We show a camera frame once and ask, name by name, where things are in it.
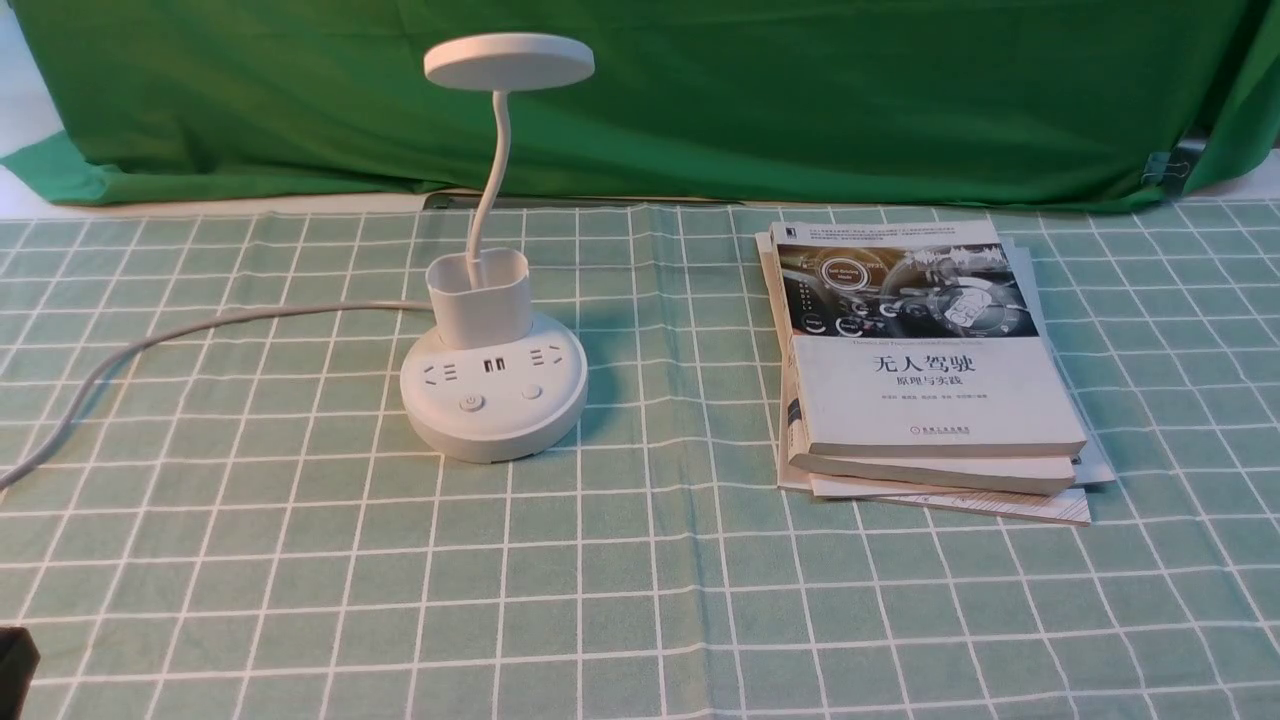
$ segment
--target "desk lamp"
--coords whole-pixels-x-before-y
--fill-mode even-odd
[[[524,457],[577,423],[586,354],[568,328],[534,313],[524,254],[480,250],[480,238],[507,170],[507,95],[584,81],[595,58],[567,37],[495,33],[436,45],[422,65],[442,87],[493,92],[498,147],[466,251],[426,269],[436,324],[404,357],[401,396],[413,430],[442,454],[470,462]]]

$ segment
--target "book stack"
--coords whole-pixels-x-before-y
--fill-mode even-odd
[[[1073,525],[1115,480],[1055,363],[1030,254],[987,220],[774,223],[778,486]]]

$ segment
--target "grid pattern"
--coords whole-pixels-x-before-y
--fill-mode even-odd
[[[0,497],[33,719],[1231,717],[1280,707],[1280,213],[992,214],[1121,473],[1044,527],[774,487],[751,233],[951,209],[503,211],[591,365],[579,428],[442,460],[396,373],[430,318],[143,355]],[[425,295],[466,213],[0,222],[0,464],[119,343]]]

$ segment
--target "round lamp head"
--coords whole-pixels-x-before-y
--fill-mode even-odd
[[[442,42],[426,51],[422,69],[442,87],[516,92],[581,82],[595,72],[595,56],[568,37],[504,32]]]

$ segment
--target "pen holder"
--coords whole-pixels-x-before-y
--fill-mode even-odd
[[[453,350],[513,342],[534,323],[529,260],[517,250],[495,247],[480,252],[480,264],[485,287],[479,290],[467,279],[463,252],[444,255],[426,269],[435,327]]]

